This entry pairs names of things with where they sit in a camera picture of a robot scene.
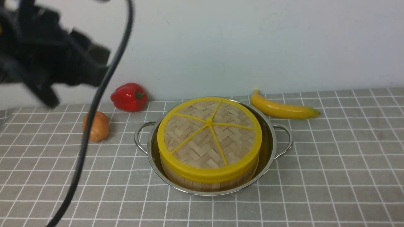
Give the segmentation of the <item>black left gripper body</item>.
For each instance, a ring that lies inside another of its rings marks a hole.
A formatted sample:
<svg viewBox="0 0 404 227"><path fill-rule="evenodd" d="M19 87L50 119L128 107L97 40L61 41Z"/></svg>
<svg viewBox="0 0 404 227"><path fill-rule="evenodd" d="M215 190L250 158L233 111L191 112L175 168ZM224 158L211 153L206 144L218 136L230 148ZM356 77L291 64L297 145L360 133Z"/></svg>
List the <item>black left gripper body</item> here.
<svg viewBox="0 0 404 227"><path fill-rule="evenodd" d="M1 83L73 85L72 30L60 14L34 0L15 9L1 1Z"/></svg>

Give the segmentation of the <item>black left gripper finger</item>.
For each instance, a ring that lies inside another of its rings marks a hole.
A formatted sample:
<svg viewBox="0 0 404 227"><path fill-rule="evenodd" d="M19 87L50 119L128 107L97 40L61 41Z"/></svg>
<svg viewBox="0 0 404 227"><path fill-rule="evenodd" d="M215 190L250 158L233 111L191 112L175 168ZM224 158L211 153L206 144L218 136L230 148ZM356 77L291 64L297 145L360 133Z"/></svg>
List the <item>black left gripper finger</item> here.
<svg viewBox="0 0 404 227"><path fill-rule="evenodd" d="M59 98L52 89L54 80L51 76L21 76L21 81L48 108L59 106Z"/></svg>

